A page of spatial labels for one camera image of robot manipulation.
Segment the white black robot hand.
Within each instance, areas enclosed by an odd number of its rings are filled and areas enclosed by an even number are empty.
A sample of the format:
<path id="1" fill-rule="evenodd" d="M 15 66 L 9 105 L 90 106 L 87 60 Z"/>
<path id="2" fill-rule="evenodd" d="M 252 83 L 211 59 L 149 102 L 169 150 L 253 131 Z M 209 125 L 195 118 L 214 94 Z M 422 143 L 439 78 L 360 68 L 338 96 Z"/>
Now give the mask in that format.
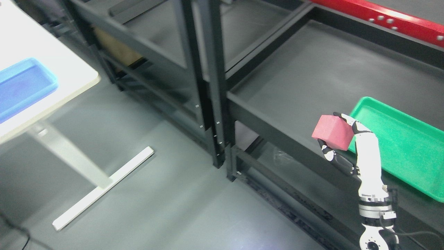
<path id="1" fill-rule="evenodd" d="M 353 164 L 336 152 L 336 149 L 327 146 L 323 140 L 317 139 L 324 158 L 344 174 L 357 175 L 361 181 L 358 189 L 360 198 L 387 197 L 382 182 L 382 161 L 377 136 L 368 127 L 346 114 L 334 112 L 333 115 L 346 121 L 352 127 L 357 159 Z"/>

